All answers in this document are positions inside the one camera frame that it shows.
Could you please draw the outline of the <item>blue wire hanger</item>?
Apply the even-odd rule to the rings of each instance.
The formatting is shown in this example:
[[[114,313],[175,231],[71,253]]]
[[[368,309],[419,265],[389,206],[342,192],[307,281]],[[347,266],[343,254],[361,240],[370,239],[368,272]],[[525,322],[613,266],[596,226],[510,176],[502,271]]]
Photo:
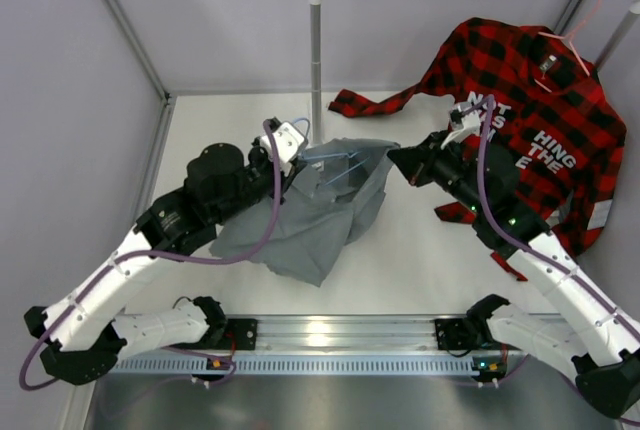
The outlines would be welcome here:
[[[327,143],[314,143],[311,137],[312,123],[307,117],[294,118],[290,124],[302,135],[298,162],[316,170],[322,186],[345,179],[370,159],[370,152],[359,141],[334,139]]]

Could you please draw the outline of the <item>grey button shirt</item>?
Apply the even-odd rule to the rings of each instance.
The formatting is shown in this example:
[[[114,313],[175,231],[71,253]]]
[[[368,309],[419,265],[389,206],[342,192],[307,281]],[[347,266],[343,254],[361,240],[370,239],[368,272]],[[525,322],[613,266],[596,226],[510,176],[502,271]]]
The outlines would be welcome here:
[[[320,174],[305,165],[284,193],[269,241],[250,261],[280,276],[322,285],[342,249],[373,225],[384,202],[392,162],[388,140],[349,139],[364,144],[370,159],[355,173],[322,186]]]

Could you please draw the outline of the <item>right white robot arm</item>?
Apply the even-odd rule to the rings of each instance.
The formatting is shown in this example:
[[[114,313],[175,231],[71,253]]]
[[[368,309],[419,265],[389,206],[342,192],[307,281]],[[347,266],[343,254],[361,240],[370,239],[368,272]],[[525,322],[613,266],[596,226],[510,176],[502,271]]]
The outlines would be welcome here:
[[[434,132],[388,157],[414,187],[436,184],[470,210],[477,238],[527,279],[564,320],[546,323],[496,294],[461,320],[473,349],[516,347],[571,380],[602,415],[618,419],[639,401],[639,323],[571,258],[549,225],[516,193],[509,151],[487,144],[466,158]]]

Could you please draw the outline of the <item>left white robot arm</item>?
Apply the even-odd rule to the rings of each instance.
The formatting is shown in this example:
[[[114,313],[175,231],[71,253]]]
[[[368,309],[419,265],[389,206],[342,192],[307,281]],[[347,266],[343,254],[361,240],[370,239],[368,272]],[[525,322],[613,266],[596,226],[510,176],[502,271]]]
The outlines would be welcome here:
[[[120,361],[171,346],[213,349],[223,343],[227,318],[211,297],[168,311],[128,315],[123,308],[165,274],[169,262],[226,266],[249,260],[273,234],[282,198],[299,168],[301,145],[256,139],[243,153],[215,143],[191,160],[181,187],[158,197],[136,220],[119,247],[85,281],[48,307],[24,315],[35,343],[19,371],[28,383],[33,360],[40,360],[49,383],[93,382]],[[272,210],[258,242],[227,257],[204,258],[195,251],[213,242],[218,227],[269,198]]]

